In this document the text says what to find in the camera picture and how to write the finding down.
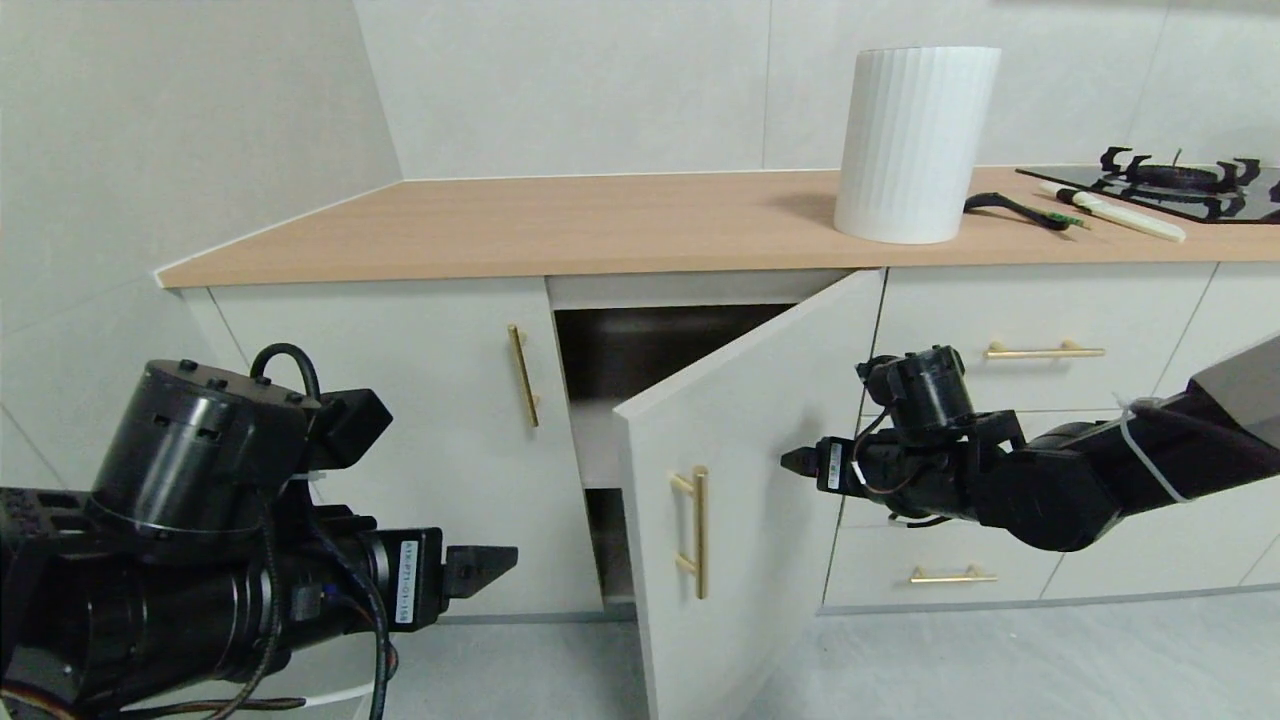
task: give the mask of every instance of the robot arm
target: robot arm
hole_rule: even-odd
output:
[[[262,375],[275,354],[294,356],[306,395]],[[312,505],[307,473],[353,465],[390,421],[370,389],[320,393],[289,345],[264,350],[248,377],[147,363],[91,492],[0,488],[14,717],[113,716],[209,679],[247,696],[293,651],[355,632],[378,635],[388,678],[388,633],[435,623],[517,560]]]
[[[1280,336],[1117,420],[1024,439],[1012,410],[974,413],[951,347],[858,366],[893,428],[782,456],[822,492],[910,519],[972,520],[1050,551],[1088,547],[1121,519],[1280,474]]]

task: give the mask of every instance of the white knife handle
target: white knife handle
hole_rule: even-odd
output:
[[[1174,242],[1187,240],[1187,231],[1172,223],[1166,223],[1165,220],[1152,218],[1151,215],[1138,213],[1137,210],[1112,205],[1101,197],[1079,191],[1074,187],[1068,187],[1056,182],[1042,182],[1041,190],[1053,196],[1056,196],[1060,190],[1074,191],[1075,195],[1071,196],[1071,204],[1084,208],[1100,218],[1164,240]]]

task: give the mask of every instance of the ribbed white vase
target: ribbed white vase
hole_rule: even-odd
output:
[[[960,232],[996,47],[904,47],[858,55],[836,229],[893,243]]]

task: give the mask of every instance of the black glass cooktop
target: black glass cooktop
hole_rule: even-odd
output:
[[[1050,165],[1018,172],[1199,223],[1280,224],[1280,168],[1263,168],[1248,159],[1156,165],[1146,164],[1149,155],[1121,158],[1128,151],[1107,150],[1100,167]]]

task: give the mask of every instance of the grey floor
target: grey floor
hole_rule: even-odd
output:
[[[634,624],[442,625],[397,646],[396,720],[646,717]],[[1276,720],[1280,591],[822,616],[744,717]]]

